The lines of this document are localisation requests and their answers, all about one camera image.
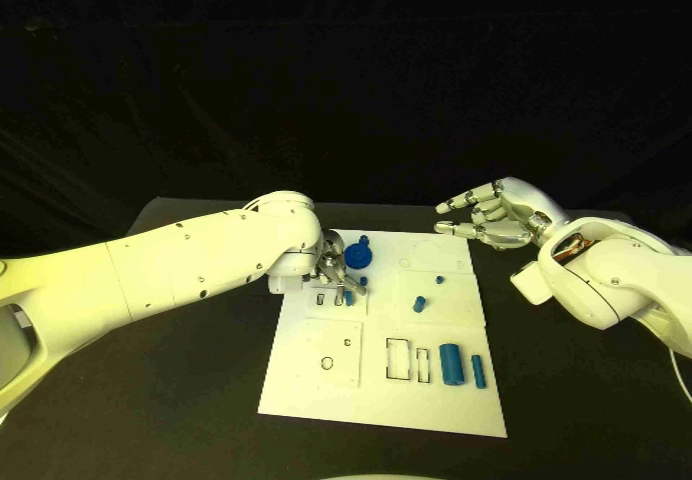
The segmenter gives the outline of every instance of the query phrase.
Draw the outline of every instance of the black backdrop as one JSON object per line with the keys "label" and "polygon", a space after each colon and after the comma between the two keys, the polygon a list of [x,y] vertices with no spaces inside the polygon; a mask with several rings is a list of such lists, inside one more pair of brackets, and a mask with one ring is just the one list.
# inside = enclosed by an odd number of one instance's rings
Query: black backdrop
{"label": "black backdrop", "polygon": [[435,205],[507,175],[692,237],[688,15],[135,3],[0,7],[5,256],[156,196]]}

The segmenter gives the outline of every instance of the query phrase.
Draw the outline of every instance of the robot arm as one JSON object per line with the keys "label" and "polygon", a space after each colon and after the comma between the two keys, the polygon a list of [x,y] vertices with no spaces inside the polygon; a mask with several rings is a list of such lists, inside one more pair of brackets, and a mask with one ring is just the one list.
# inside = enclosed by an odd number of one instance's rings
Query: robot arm
{"label": "robot arm", "polygon": [[[0,417],[51,368],[110,330],[270,275],[270,291],[303,275],[342,286],[344,259],[312,200],[275,192],[244,209],[192,218],[120,240],[0,261]],[[357,293],[365,293],[358,284]],[[32,344],[15,318],[22,310]]]}
{"label": "robot arm", "polygon": [[439,222],[436,231],[478,238],[498,249],[540,246],[538,260],[511,278],[530,302],[538,305],[556,297],[577,319],[600,329],[632,316],[692,358],[685,291],[692,256],[628,223],[596,217],[572,221],[553,199],[517,178],[471,190],[438,211],[474,204],[475,223]]}

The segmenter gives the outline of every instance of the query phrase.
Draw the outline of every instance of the table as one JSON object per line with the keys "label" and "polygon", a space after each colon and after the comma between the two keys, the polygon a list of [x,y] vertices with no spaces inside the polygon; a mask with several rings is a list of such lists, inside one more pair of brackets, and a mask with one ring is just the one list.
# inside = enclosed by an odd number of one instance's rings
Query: table
{"label": "table", "polygon": [[[243,204],[159,198],[130,233]],[[316,213],[325,228],[410,232],[438,218],[410,206]],[[534,247],[471,249],[510,439],[260,415],[282,306],[262,279],[61,362],[0,427],[0,478],[692,478],[692,407],[668,349],[632,320],[599,331],[554,300],[527,302],[510,275]]]}

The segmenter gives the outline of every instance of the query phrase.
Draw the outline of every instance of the robotic hand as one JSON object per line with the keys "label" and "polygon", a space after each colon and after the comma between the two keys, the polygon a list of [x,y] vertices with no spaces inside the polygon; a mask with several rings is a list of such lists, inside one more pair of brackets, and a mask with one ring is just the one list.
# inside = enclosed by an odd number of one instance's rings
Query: robotic hand
{"label": "robotic hand", "polygon": [[472,206],[474,224],[436,231],[479,239],[498,250],[534,243],[538,260],[511,281],[536,305],[556,297],[587,325],[606,329],[636,318],[680,354],[692,358],[692,256],[625,222],[572,220],[531,184],[508,177],[458,195],[438,212]]}
{"label": "robotic hand", "polygon": [[[321,231],[312,200],[275,192],[240,210],[120,240],[0,260],[0,418],[51,368],[110,330],[270,276],[272,293],[309,275],[344,295],[344,241]],[[18,323],[22,312],[37,339]]]}

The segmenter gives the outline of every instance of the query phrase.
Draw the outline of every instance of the white cable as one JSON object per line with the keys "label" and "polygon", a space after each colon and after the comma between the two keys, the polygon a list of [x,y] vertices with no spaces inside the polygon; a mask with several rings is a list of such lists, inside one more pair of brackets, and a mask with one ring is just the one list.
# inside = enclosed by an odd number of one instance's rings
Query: white cable
{"label": "white cable", "polygon": [[692,403],[692,395],[690,394],[688,387],[685,386],[685,382],[683,381],[681,370],[678,369],[678,360],[675,360],[675,352],[673,348],[670,348],[668,350],[671,351],[671,362],[674,363],[675,376],[678,377],[678,381],[681,382],[683,391],[685,392],[685,395],[688,396],[688,400]]}

